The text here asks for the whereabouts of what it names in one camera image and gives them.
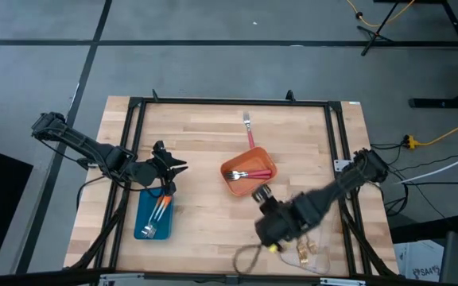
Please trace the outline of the black metal table frame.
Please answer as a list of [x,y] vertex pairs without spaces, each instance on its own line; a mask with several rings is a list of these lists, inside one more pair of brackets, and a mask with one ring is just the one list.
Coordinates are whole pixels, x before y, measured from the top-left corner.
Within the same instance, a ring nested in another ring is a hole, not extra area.
[[[248,150],[243,125],[243,112],[248,111],[257,145],[278,169],[270,184],[275,197],[284,200],[321,188],[332,182],[332,163],[342,157],[342,147],[356,151],[370,144],[358,102],[163,98],[136,110],[128,104],[123,96],[107,99],[97,140],[117,144],[124,125],[141,126],[140,159],[149,157],[154,142],[163,141],[188,169],[175,180],[173,226],[166,240],[134,238],[139,195],[130,193],[118,271],[205,279],[250,268],[253,276],[272,280],[309,277],[308,271],[287,265],[275,253],[254,251],[258,205],[249,195],[230,193],[220,166]],[[339,149],[332,152],[332,145]]]

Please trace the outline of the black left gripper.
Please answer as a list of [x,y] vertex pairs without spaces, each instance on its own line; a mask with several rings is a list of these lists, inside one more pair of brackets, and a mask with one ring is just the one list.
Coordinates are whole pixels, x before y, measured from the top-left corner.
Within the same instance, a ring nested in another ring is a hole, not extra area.
[[163,141],[157,141],[153,146],[150,159],[133,163],[133,180],[144,187],[151,185],[155,179],[166,182],[188,169],[188,166],[179,168],[172,168],[172,166],[186,164],[186,161],[172,157],[172,154],[166,150]]

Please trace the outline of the clear plastic bin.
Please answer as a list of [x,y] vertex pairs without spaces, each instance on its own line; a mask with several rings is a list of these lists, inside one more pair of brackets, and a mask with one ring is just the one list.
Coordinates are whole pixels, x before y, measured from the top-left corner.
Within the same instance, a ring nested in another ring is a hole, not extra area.
[[[329,226],[320,224],[309,232],[302,234],[299,238],[293,239],[286,244],[285,250],[279,254],[281,261],[287,265],[315,274],[327,274],[331,268],[331,253],[329,249],[331,233],[331,228]],[[305,267],[301,267],[296,249],[297,240],[300,239],[306,244],[307,238],[316,242],[318,253],[312,255],[308,250],[309,262]]]

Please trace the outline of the silver metal bracket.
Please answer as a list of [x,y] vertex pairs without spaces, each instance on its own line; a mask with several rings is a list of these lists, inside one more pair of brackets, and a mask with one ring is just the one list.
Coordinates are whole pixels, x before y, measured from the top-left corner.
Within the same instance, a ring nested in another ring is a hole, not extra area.
[[144,273],[138,272],[103,274],[99,277],[98,286],[115,286],[116,282],[138,280],[143,279],[144,277]]
[[367,283],[364,280],[321,277],[320,285],[323,285],[323,286],[367,286]]

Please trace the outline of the thin black floor stand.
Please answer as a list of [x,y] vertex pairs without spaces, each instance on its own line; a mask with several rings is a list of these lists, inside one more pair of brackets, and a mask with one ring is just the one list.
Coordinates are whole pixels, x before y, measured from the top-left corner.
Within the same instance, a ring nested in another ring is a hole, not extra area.
[[365,32],[369,37],[368,42],[366,43],[362,52],[360,53],[361,56],[365,56],[371,49],[372,45],[375,44],[377,41],[384,41],[385,43],[392,42],[391,39],[381,36],[380,32],[383,29],[383,27],[388,23],[388,21],[392,18],[392,14],[396,10],[397,6],[398,6],[398,3],[395,2],[392,8],[390,9],[389,13],[386,15],[386,17],[384,18],[384,20],[382,21],[380,25],[374,25],[374,26],[368,25],[363,20],[363,13],[362,12],[356,13],[357,18],[365,25],[365,27],[361,25],[357,25],[356,26],[357,30],[360,32]]

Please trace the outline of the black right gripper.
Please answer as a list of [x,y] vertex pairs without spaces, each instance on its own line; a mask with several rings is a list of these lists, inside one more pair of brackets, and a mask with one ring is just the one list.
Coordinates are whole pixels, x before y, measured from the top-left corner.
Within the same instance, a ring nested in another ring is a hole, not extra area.
[[305,231],[305,220],[299,206],[305,201],[303,196],[293,197],[287,202],[269,198],[255,198],[263,216],[254,226],[262,245],[279,245],[280,241],[290,242],[299,238]]

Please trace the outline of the white printed cardboard box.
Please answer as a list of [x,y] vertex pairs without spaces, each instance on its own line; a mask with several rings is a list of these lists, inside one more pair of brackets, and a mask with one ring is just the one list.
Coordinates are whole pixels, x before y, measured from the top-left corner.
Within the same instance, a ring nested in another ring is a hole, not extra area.
[[438,282],[444,247],[430,240],[394,244],[398,270],[411,280]]

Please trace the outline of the gold fork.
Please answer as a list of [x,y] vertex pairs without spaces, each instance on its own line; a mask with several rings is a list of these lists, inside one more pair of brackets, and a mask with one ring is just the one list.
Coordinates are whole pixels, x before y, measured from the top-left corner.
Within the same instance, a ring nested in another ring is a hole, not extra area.
[[305,267],[309,262],[307,245],[302,240],[298,239],[296,249],[300,266]]

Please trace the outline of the orange plastic bin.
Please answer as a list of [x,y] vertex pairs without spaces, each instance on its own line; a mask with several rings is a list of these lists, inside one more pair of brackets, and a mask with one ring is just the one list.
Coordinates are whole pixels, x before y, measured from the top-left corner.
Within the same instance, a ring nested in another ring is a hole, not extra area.
[[[269,169],[272,171],[271,178],[268,180],[240,179],[227,180],[224,173],[226,171],[257,171]],[[230,193],[236,196],[249,195],[259,185],[269,183],[277,174],[278,169],[271,159],[269,153],[261,147],[254,147],[238,156],[224,162],[220,166],[220,172],[226,182]]]

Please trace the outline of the teal plastic bin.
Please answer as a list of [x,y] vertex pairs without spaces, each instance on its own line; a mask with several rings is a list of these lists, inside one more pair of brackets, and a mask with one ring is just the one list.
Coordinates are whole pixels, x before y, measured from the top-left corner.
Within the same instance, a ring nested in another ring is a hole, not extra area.
[[173,226],[173,197],[163,202],[161,189],[142,191],[138,200],[134,238],[137,240],[166,240]]

